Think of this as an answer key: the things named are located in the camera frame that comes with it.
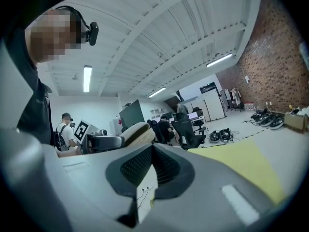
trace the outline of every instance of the fluorescent light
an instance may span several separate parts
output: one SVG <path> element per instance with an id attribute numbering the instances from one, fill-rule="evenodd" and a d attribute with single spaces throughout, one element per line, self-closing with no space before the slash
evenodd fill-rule
<path id="1" fill-rule="evenodd" d="M 221 62 L 221 61 L 223 61 L 223 60 L 225 60 L 225 59 L 227 59 L 227 58 L 229 58 L 229 57 L 231 57 L 231 56 L 232 56 L 232 54 L 230 53 L 230 54 L 228 54 L 228 55 L 226 55 L 226 56 L 224 56 L 224 57 L 222 57 L 222 58 L 220 58 L 220 59 L 217 59 L 216 61 L 211 62 L 210 64 L 208 64 L 208 65 L 207 65 L 207 68 L 210 67 L 210 66 L 212 66 L 212 65 L 214 65 L 214 64 L 216 64 L 216 63 L 219 63 L 219 62 Z"/>
<path id="2" fill-rule="evenodd" d="M 152 96 L 155 96 L 156 94 L 160 93 L 161 91 L 163 91 L 165 89 L 165 87 L 161 88 L 160 90 L 158 90 L 156 93 L 150 95 L 148 98 L 151 98 Z"/>
<path id="3" fill-rule="evenodd" d="M 84 93 L 89 92 L 90 78 L 91 78 L 92 67 L 84 67 Z"/>

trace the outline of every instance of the computer monitor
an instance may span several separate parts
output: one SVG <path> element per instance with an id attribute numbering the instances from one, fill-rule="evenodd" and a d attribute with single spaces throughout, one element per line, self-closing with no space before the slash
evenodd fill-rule
<path id="1" fill-rule="evenodd" d="M 169 113 L 163 114 L 162 116 L 166 116 L 167 119 L 170 119 L 172 118 L 172 114 L 173 112 L 169 112 Z"/>
<path id="2" fill-rule="evenodd" d="M 139 122 L 145 122 L 143 113 L 140 108 L 139 100 L 134 101 L 129 106 L 127 106 L 120 113 L 120 119 L 122 122 L 122 127 L 128 127 L 135 125 Z"/>
<path id="3" fill-rule="evenodd" d="M 193 113 L 188 114 L 188 117 L 189 117 L 190 120 L 198 118 L 197 112 L 193 112 Z"/>

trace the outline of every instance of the gray floor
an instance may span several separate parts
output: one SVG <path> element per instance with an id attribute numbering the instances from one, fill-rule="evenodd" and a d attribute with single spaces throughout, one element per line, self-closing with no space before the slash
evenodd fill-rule
<path id="1" fill-rule="evenodd" d="M 278 130 L 262 131 L 265 128 L 254 126 L 251 123 L 243 123 L 243 121 L 249 120 L 252 114 L 252 111 L 242 111 L 241 113 L 239 110 L 228 111 L 226 118 L 207 122 L 205 125 L 210 133 L 214 130 L 230 128 L 232 131 L 239 131 L 239 134 L 234 133 L 234 137 L 239 140 L 250 136 L 272 165 L 285 194 L 289 196 L 297 190 L 308 167 L 309 132 L 300 134 L 285 127 Z M 213 145 L 208 138 L 203 144 L 204 147 Z M 150 199 L 153 198 L 154 190 L 157 188 L 156 173 L 153 167 L 150 168 L 137 188 L 138 197 L 142 195 L 142 188 L 146 190 L 146 193 L 138 200 L 138 205 L 140 205 L 145 198 L 138 210 L 140 222 L 151 209 Z"/>

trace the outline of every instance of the ear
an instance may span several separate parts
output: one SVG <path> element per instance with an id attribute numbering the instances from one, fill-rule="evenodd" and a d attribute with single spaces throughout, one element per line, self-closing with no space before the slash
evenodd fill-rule
<path id="1" fill-rule="evenodd" d="M 46 14 L 47 14 L 47 15 L 56 15 L 56 14 L 57 14 L 57 11 L 54 10 L 54 9 L 51 9 L 51 10 L 46 11 Z"/>

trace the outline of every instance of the white t-shirt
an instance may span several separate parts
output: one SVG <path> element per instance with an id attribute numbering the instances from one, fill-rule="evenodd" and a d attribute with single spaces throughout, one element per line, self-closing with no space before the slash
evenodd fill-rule
<path id="1" fill-rule="evenodd" d="M 61 132 L 62 127 L 65 125 L 65 123 L 61 123 L 58 127 L 57 127 L 57 131 Z M 73 135 L 73 128 L 70 126 L 66 126 L 63 131 L 62 131 L 62 137 L 64 139 L 64 142 L 66 143 L 67 147 L 70 147 L 70 143 L 69 140 L 74 139 L 74 135 Z"/>

